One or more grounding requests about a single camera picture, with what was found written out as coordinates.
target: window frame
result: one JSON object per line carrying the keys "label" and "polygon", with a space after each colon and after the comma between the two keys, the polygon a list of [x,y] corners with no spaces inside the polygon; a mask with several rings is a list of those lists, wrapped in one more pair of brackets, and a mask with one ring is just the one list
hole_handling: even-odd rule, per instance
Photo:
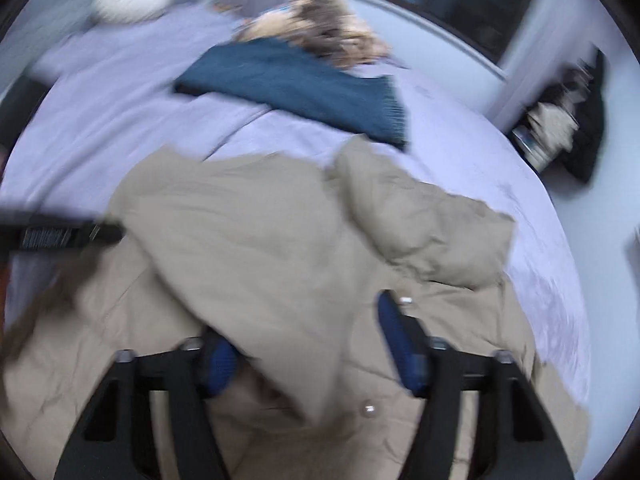
{"label": "window frame", "polygon": [[485,47],[483,47],[482,45],[480,45],[479,43],[477,43],[476,41],[474,41],[464,33],[457,30],[455,27],[449,25],[449,23],[444,22],[443,20],[439,19],[437,16],[434,16],[433,14],[431,14],[428,10],[425,10],[423,7],[427,5],[430,0],[423,0],[423,2],[420,5],[411,4],[405,0],[385,0],[385,1],[392,3],[398,7],[402,7],[403,9],[408,10],[409,12],[412,12],[424,18],[425,20],[429,20],[431,23],[434,23],[438,27],[443,28],[447,32],[454,35],[456,38],[459,38],[464,43],[471,46],[474,50],[482,54],[482,56],[487,58],[494,65],[499,66],[502,58],[504,57],[505,53],[508,51],[510,44],[513,42],[514,37],[516,36],[516,33],[520,28],[520,25],[522,24],[522,20],[524,19],[524,16],[527,13],[527,10],[529,9],[531,2],[533,0],[520,0],[520,5],[518,6],[518,9],[516,12],[517,19],[514,20],[513,25],[506,30],[506,35],[508,37],[508,40],[505,42],[504,47],[501,49],[501,51],[497,54],[492,53],[491,51],[489,51],[488,49],[486,49]]}

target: window sill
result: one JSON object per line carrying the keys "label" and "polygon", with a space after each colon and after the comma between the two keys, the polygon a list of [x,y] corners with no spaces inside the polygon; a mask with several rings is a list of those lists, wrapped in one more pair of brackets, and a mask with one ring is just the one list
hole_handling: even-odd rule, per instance
{"label": "window sill", "polygon": [[437,26],[435,23],[430,22],[428,19],[419,16],[418,14],[414,14],[410,10],[403,9],[402,7],[398,7],[395,4],[392,4],[386,0],[360,0],[369,5],[378,7],[379,9],[386,10],[388,12],[392,12],[401,18],[409,20],[410,22],[417,25],[431,34],[434,34],[444,41],[449,43],[452,47],[464,52],[469,57],[476,60],[478,63],[482,64],[487,70],[490,70],[493,74],[495,74],[501,80],[506,80],[506,74],[504,71],[494,64],[492,61],[487,59],[485,56],[480,54],[476,49],[466,44],[464,41],[460,40],[460,38],[451,34],[448,30],[444,30],[443,28]]}

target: pearl button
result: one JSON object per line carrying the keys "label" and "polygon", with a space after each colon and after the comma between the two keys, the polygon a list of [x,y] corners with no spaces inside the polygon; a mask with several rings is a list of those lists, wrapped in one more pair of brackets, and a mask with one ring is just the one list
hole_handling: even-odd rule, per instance
{"label": "pearl button", "polygon": [[362,416],[367,418],[373,418],[378,414],[378,409],[376,405],[370,400],[365,400],[362,403]]}

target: metal screw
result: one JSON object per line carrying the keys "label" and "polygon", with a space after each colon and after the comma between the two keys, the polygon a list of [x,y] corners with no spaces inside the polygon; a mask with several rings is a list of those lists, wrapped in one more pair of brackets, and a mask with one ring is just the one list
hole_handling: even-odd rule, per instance
{"label": "metal screw", "polygon": [[373,418],[377,415],[376,405],[371,400],[365,400],[362,403],[362,415],[367,418]]}
{"label": "metal screw", "polygon": [[116,352],[115,361],[117,363],[130,363],[136,358],[136,353],[133,350],[118,350]]}
{"label": "metal screw", "polygon": [[429,346],[434,350],[446,350],[449,348],[449,344],[441,337],[430,337]]}
{"label": "metal screw", "polygon": [[497,350],[494,352],[493,358],[503,365],[510,365],[513,363],[513,356],[508,350]]}
{"label": "metal screw", "polygon": [[184,351],[200,350],[202,348],[202,339],[199,337],[190,337],[185,339],[180,348]]}

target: gray headboard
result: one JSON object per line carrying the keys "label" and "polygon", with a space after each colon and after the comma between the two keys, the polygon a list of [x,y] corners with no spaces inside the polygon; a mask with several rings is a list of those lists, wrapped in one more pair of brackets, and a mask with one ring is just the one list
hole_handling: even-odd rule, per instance
{"label": "gray headboard", "polygon": [[50,46],[90,26],[92,1],[29,0],[0,42],[0,96]]}

